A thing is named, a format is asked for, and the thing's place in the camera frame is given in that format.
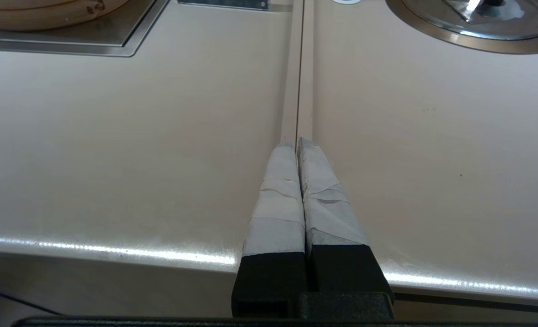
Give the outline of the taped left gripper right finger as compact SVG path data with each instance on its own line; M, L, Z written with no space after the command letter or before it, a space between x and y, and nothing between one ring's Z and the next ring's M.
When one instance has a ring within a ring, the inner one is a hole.
M381 292L394 300L365 232L321 147L301 138L298 163L310 287L317 292Z

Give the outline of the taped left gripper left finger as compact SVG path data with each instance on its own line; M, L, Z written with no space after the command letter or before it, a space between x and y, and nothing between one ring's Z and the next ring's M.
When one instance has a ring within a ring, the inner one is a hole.
M273 149L231 295L235 318L294 318L307 290L306 225L294 147Z

